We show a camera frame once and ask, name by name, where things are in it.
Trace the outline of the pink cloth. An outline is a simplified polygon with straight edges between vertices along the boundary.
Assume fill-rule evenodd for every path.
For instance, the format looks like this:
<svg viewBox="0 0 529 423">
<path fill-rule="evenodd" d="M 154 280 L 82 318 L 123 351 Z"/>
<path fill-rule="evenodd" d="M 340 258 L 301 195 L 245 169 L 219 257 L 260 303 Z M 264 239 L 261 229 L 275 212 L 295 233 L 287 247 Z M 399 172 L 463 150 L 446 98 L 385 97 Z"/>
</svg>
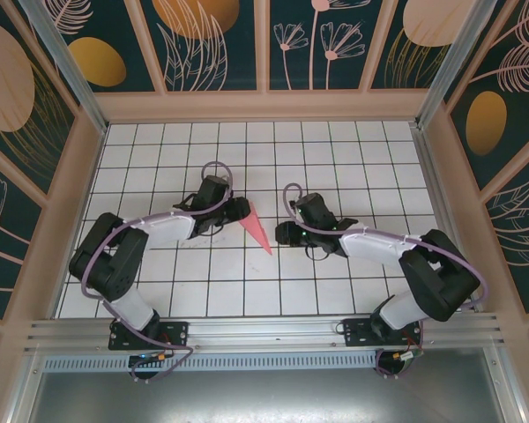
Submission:
<svg viewBox="0 0 529 423">
<path fill-rule="evenodd" d="M 250 214 L 247 217 L 241 219 L 240 224 L 244 230 L 257 242 L 257 244 L 271 256 L 272 248 L 270 246 L 268 236 L 257 215 L 256 207 L 252 202 L 250 202 Z"/>
</svg>

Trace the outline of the shiny metal sheet panel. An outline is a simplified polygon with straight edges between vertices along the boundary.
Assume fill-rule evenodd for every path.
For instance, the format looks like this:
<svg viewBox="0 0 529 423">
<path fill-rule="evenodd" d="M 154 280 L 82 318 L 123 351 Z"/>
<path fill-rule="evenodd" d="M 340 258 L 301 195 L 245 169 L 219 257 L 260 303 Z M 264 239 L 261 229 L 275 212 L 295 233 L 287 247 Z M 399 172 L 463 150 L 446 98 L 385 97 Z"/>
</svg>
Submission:
<svg viewBox="0 0 529 423">
<path fill-rule="evenodd" d="M 424 385 L 372 370 L 42 377 L 30 423 L 507 423 L 487 380 Z"/>
</svg>

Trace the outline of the long aluminium mounting rail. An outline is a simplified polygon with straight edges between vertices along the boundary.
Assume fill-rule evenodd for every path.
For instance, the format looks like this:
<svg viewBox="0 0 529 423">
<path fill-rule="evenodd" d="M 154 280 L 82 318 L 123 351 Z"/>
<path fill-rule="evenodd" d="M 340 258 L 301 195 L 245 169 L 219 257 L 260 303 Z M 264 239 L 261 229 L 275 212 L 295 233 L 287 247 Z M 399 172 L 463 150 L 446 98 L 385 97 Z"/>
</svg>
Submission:
<svg viewBox="0 0 529 423">
<path fill-rule="evenodd" d="M 345 349 L 342 315 L 192 318 L 187 345 L 197 353 L 326 352 Z M 108 318 L 55 319 L 31 323 L 27 353 L 107 353 Z M 446 323 L 425 322 L 424 349 L 498 347 L 504 336 L 491 313 L 457 313 Z"/>
</svg>

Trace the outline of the aluminium side rail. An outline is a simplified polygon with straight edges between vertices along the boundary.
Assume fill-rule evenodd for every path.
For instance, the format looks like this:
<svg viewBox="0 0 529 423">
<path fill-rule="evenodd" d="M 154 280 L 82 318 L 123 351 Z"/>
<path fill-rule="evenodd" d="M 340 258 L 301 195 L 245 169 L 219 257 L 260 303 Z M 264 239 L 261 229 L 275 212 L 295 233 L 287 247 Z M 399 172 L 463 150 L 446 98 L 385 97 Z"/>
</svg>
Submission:
<svg viewBox="0 0 529 423">
<path fill-rule="evenodd" d="M 412 134 L 437 227 L 420 236 L 414 248 L 416 256 L 407 266 L 406 275 L 414 277 L 412 290 L 414 298 L 421 301 L 421 308 L 431 319 L 445 322 L 457 309 L 472 308 L 480 303 L 488 288 L 455 244 L 447 202 L 425 137 L 416 128 L 412 129 Z"/>
</svg>

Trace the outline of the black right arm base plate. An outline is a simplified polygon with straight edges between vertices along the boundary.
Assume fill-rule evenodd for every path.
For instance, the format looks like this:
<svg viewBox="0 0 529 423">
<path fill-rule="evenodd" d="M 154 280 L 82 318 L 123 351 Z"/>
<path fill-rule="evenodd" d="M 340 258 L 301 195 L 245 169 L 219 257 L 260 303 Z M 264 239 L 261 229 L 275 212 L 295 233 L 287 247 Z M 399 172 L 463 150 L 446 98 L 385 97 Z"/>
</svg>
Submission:
<svg viewBox="0 0 529 423">
<path fill-rule="evenodd" d="M 389 327 L 376 327 L 369 318 L 347 318 L 338 325 L 339 334 L 346 346 L 407 347 L 408 341 L 421 343 L 422 325 L 419 322 L 409 323 L 401 330 Z"/>
</svg>

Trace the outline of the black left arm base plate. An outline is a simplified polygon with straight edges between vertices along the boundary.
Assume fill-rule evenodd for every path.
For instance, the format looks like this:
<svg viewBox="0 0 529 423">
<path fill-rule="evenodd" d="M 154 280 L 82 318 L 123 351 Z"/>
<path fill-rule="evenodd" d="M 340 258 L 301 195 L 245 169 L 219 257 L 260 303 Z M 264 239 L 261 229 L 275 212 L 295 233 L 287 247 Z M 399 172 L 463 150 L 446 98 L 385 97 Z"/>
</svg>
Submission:
<svg viewBox="0 0 529 423">
<path fill-rule="evenodd" d="M 140 351 L 160 348 L 159 345 L 138 338 L 117 320 L 109 325 L 109 329 L 108 349 L 110 351 Z M 161 343 L 186 345 L 188 324 L 186 322 L 148 323 L 141 333 Z"/>
</svg>

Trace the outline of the aluminium corner post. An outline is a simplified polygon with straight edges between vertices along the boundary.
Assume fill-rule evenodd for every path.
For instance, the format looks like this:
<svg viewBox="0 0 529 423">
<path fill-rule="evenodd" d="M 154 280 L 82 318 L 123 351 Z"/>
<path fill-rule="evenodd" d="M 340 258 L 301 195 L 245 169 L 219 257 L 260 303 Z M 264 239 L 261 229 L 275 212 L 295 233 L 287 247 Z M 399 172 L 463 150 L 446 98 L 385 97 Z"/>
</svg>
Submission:
<svg viewBox="0 0 529 423">
<path fill-rule="evenodd" d="M 17 2 L 51 54 L 56 67 L 64 75 L 72 92 L 91 118 L 93 126 L 104 135 L 107 121 L 63 37 L 77 35 L 84 28 L 93 15 L 91 0 L 17 0 Z"/>
<path fill-rule="evenodd" d="M 415 117 L 415 128 L 424 130 L 434 116 L 443 97 L 456 77 L 462 62 L 478 36 L 478 29 L 474 29 L 473 19 L 477 18 L 478 0 L 470 0 L 470 8 L 464 14 L 452 43 L 438 68 L 436 75 L 428 89 L 427 95 L 421 104 L 418 115 Z"/>
</svg>

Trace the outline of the aluminium frame bar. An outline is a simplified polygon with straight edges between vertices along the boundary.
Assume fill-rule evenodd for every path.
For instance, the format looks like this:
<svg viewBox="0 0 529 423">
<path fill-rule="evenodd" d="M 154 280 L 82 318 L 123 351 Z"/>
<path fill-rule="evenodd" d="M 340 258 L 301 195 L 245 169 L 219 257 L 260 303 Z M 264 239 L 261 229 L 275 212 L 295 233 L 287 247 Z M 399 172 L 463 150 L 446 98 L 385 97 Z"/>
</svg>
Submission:
<svg viewBox="0 0 529 423">
<path fill-rule="evenodd" d="M 529 423 L 529 407 L 507 347 L 493 339 L 483 352 L 504 423 Z"/>
<path fill-rule="evenodd" d="M 24 354 L 15 374 L 0 423 L 29 423 L 43 372 L 43 358 L 36 352 Z"/>
</svg>

